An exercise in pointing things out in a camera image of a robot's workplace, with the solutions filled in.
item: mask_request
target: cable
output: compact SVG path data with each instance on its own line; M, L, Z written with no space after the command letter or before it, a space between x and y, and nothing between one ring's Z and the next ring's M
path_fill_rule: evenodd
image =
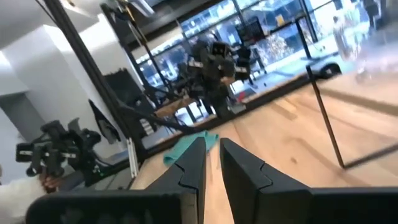
M39 4L39 6L43 9L43 11L49 16L49 18L54 22L54 24L58 26L57 22L55 22L55 19L51 16L51 14L48 12L48 10L46 10L46 8L42 5L42 3L39 2L39 0L35 0L37 2L37 4Z

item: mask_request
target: light wood surface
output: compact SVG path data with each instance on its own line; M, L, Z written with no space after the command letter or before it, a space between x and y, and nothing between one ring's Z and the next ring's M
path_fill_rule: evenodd
M324 95L398 116L398 72L349 73L320 85Z
M343 159L349 162L398 143L398 118L324 96ZM338 166L322 115L308 86L211 130L230 138L311 187L398 185L398 152L350 170ZM133 189L161 176L163 154L145 161ZM221 175L219 146L208 153L205 223L233 223Z
M166 116L172 116L175 114L176 111L178 111L181 108L184 108L186 106L189 106L191 103L195 102L194 99L189 98L188 96L176 100L173 103L167 104L157 111L155 111L156 116L160 118L164 118Z

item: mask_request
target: wooden table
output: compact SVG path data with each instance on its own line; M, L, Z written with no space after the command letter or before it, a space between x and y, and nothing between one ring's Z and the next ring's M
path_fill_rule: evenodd
M398 72L370 76L340 75L320 85L320 90L324 95L398 116Z
M324 96L345 161L398 143L398 118ZM338 166L322 115L308 86L211 130L311 187L398 185L398 153L354 169ZM233 223L219 146L208 153L205 223ZM163 153L143 164L132 189L144 189L167 167Z
M182 99L176 100L173 103L167 104L157 111L155 111L156 116L164 118L166 116L173 116L175 112L179 109L189 106L191 103L195 102L194 99L189 97L184 97Z

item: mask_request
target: robotic arm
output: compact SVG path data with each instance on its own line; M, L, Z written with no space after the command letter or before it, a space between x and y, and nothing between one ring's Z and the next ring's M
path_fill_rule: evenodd
M41 131L43 135L38 139L16 147L16 161L30 163L26 170L29 177L41 174L44 169L52 177L61 177L62 163L67 162L87 180L101 175L107 166L93 150L101 141L101 135L89 129L81 130L78 118L68 124L68 130L57 120L43 125Z

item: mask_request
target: green towel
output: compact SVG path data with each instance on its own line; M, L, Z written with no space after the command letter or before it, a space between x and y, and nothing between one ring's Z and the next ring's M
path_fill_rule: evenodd
M178 143L172 150L164 155L163 162L167 166L171 166L179 157L188 149L188 147L196 140L197 137L204 137L206 141L206 152L208 152L217 142L218 134L210 134L208 131L184 136L178 140Z

